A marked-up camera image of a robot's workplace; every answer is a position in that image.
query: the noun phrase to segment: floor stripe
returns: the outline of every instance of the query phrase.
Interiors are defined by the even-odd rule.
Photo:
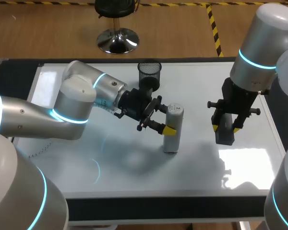
[[[224,57],[222,49],[221,49],[219,34],[218,34],[217,28],[216,28],[215,18],[213,17],[213,14],[212,14],[211,6],[207,6],[207,14],[208,14],[209,21],[211,24],[213,38],[215,41],[216,53],[217,53],[218,57]]]
[[[247,5],[263,5],[267,2],[186,2],[186,3],[141,3],[141,6],[212,6],[212,5],[220,5],[220,6],[247,6]],[[288,2],[274,2],[282,5],[288,5]],[[83,5],[83,6],[94,6],[92,2],[58,2],[58,1],[0,1],[0,4],[44,4],[44,5]]]

